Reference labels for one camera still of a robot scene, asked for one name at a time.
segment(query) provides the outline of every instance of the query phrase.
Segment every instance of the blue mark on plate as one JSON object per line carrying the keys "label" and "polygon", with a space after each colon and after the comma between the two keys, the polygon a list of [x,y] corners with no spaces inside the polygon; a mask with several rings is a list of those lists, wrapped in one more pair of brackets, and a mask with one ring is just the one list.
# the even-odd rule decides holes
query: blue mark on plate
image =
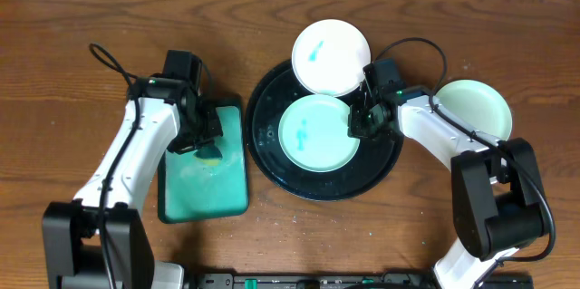
{"label": "blue mark on plate", "polygon": [[302,129],[298,130],[296,133],[296,137],[298,138],[298,150],[303,151],[305,150],[305,140],[308,138],[306,134],[306,120],[302,120]]}
{"label": "blue mark on plate", "polygon": [[324,43],[324,40],[321,40],[320,43],[318,45],[316,45],[316,47],[314,48],[312,53],[310,53],[310,58],[308,58],[309,61],[311,61],[311,62],[316,61],[316,56],[318,55],[318,51],[320,51],[320,48],[322,48],[323,43]]}

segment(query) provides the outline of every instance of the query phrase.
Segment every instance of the wood grain surface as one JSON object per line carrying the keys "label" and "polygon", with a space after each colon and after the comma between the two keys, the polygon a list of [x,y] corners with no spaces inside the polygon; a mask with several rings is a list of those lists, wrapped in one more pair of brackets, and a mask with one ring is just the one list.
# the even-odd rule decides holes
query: wood grain surface
{"label": "wood grain surface", "polygon": [[[297,35],[325,18],[359,27],[374,53],[429,38],[449,57],[447,82],[501,92],[513,136],[536,150],[558,231],[547,260],[503,270],[529,272],[536,288],[578,288],[580,0],[0,0],[0,288],[46,287],[43,211],[72,199],[121,124],[126,85],[89,42],[140,75],[160,72],[168,49],[192,51],[221,91],[246,103]],[[439,76],[427,46],[393,56],[409,84]],[[240,217],[164,225],[154,180],[143,223],[157,259],[198,271],[381,273],[427,268],[456,237],[450,174],[411,140],[381,184],[342,202],[294,197],[247,165],[250,208]]]}

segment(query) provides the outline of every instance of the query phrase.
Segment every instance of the black plate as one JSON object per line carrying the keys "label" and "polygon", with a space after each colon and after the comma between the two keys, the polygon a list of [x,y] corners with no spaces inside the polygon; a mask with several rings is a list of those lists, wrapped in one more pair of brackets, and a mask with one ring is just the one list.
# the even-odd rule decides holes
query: black plate
{"label": "black plate", "polygon": [[[288,60],[277,65],[256,86],[246,109],[244,136],[250,154],[262,172],[281,188],[314,200],[355,197],[373,188],[391,171],[401,153],[403,137],[386,136],[361,140],[354,157],[343,167],[329,172],[304,170],[282,151],[278,125],[292,102],[311,95],[295,78]],[[349,106],[363,100],[356,90],[338,98]]]}

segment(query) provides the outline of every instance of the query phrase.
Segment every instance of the white plate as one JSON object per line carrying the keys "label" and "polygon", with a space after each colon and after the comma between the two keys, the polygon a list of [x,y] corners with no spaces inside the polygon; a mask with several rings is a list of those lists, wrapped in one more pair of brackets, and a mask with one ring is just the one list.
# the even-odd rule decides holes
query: white plate
{"label": "white plate", "polygon": [[371,48],[356,27],[339,20],[323,20],[306,27],[292,49],[292,68],[310,92],[342,96],[364,80]]}
{"label": "white plate", "polygon": [[296,166],[314,172],[336,170],[350,161],[359,140],[348,137],[349,107],[322,94],[301,98],[288,107],[278,127],[280,146]]}
{"label": "white plate", "polygon": [[471,80],[455,81],[443,86],[437,97],[445,108],[476,129],[509,139],[511,111],[501,94],[489,85]]}

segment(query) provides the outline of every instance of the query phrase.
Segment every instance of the black round tray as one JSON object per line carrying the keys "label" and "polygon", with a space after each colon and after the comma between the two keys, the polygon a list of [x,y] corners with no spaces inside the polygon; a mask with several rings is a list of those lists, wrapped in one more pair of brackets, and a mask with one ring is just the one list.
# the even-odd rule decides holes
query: black round tray
{"label": "black round tray", "polygon": [[[277,65],[256,86],[246,108],[244,136],[257,166],[279,187],[307,199],[340,200],[373,188],[394,166],[402,136],[395,141],[386,136],[361,140],[354,157],[330,172],[304,170],[282,151],[278,141],[282,114],[292,102],[311,94],[295,78],[290,60]],[[363,94],[356,90],[338,99],[350,106],[363,100]]]}

